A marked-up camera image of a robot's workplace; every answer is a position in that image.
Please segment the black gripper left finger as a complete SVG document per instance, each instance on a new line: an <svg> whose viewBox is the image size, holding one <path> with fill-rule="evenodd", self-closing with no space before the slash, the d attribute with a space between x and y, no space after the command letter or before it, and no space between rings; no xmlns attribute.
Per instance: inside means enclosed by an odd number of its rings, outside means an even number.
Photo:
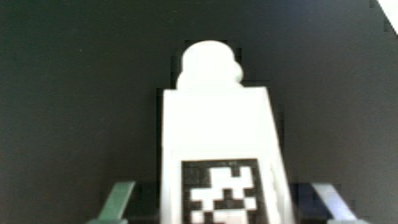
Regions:
<svg viewBox="0 0 398 224"><path fill-rule="evenodd" d="M99 214L85 224L160 224L158 199L154 182L117 182Z"/></svg>

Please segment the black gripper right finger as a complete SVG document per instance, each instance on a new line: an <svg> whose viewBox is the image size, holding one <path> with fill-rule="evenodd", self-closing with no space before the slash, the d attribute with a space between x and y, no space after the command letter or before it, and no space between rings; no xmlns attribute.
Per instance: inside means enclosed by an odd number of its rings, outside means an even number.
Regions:
<svg viewBox="0 0 398 224"><path fill-rule="evenodd" d="M368 224L330 183L291 183L289 190L298 224Z"/></svg>

